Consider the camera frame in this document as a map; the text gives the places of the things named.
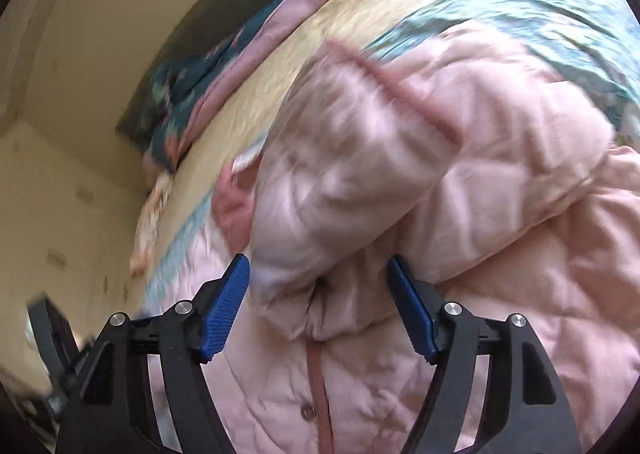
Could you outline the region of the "pink quilted coat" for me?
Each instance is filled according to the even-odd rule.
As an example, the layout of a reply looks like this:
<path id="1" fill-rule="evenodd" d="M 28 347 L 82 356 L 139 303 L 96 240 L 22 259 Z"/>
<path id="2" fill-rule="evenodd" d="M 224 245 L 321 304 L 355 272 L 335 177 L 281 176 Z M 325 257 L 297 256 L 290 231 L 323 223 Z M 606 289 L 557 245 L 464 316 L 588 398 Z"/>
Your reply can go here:
<path id="1" fill-rule="evenodd" d="M 511 39 L 462 28 L 386 64 L 327 42 L 210 201 L 164 304 L 250 258 L 204 366 L 236 452 L 401 450 L 433 371 L 388 289 L 392 255 L 476 314 L 526 315 L 580 452 L 638 382 L 639 155 Z"/>

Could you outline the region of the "peach floral cloth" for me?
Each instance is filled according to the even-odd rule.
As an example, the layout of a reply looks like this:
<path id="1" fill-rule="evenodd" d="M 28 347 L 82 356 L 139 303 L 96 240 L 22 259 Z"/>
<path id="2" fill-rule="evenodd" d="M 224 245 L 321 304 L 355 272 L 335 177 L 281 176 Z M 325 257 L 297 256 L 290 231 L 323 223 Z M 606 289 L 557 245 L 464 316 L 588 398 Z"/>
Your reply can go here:
<path id="1" fill-rule="evenodd" d="M 160 174 L 142 206 L 134 233 L 134 249 L 129 259 L 129 272 L 134 278 L 144 275 L 152 266 L 160 217 L 165 211 L 173 184 L 171 174 Z"/>

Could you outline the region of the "teal pink floral quilt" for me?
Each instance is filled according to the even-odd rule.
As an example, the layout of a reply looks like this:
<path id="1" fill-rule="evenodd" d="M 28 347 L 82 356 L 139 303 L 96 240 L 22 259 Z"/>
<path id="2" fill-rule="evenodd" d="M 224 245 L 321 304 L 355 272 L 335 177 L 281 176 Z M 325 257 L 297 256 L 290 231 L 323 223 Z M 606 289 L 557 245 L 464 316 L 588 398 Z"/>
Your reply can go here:
<path id="1" fill-rule="evenodd" d="M 328 1 L 273 0 L 205 54 L 158 66 L 140 120 L 145 174 L 175 172 L 230 96 Z"/>

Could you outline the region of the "Hello Kitty bed sheet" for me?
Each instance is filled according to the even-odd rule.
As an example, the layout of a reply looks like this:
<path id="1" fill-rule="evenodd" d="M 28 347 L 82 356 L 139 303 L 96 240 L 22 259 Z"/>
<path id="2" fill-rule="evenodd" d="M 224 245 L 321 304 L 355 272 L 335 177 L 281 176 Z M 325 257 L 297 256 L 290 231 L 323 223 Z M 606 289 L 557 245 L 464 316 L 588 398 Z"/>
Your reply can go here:
<path id="1" fill-rule="evenodd" d="M 517 39 L 582 86 L 608 116 L 620 142 L 638 145 L 639 24 L 626 0 L 434 0 L 363 49 L 390 60 L 466 21 L 489 25 Z M 262 146 L 267 131 L 229 160 L 245 164 Z M 212 239 L 204 228 L 210 190 L 165 255 L 157 259 L 154 250 L 152 266 L 144 274 L 147 309 L 157 309 L 174 294 L 180 278 L 209 264 Z"/>

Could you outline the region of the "beige mattress cover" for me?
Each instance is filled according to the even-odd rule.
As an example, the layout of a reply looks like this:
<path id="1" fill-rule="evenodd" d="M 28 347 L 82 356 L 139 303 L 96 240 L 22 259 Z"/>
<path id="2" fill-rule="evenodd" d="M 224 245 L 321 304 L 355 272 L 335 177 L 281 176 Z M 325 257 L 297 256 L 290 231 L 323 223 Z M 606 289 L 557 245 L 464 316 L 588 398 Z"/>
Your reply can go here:
<path id="1" fill-rule="evenodd" d="M 361 49 L 407 15 L 434 0 L 329 0 L 285 39 L 224 103 L 186 154 L 158 224 L 160 259 L 196 205 L 214 185 L 221 166 L 263 134 L 306 59 L 323 40 L 337 38 Z"/>

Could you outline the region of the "dark grey headboard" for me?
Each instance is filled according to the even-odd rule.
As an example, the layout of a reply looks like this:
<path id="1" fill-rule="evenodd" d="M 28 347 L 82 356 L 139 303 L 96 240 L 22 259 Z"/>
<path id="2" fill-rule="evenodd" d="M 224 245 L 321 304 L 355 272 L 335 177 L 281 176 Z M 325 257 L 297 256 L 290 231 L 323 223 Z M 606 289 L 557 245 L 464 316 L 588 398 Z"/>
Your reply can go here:
<path id="1" fill-rule="evenodd" d="M 198 0 L 160 47 L 151 66 L 119 119 L 116 131 L 141 153 L 149 147 L 151 131 L 142 122 L 149 83 L 158 66 L 198 56 L 216 46 L 272 0 Z"/>

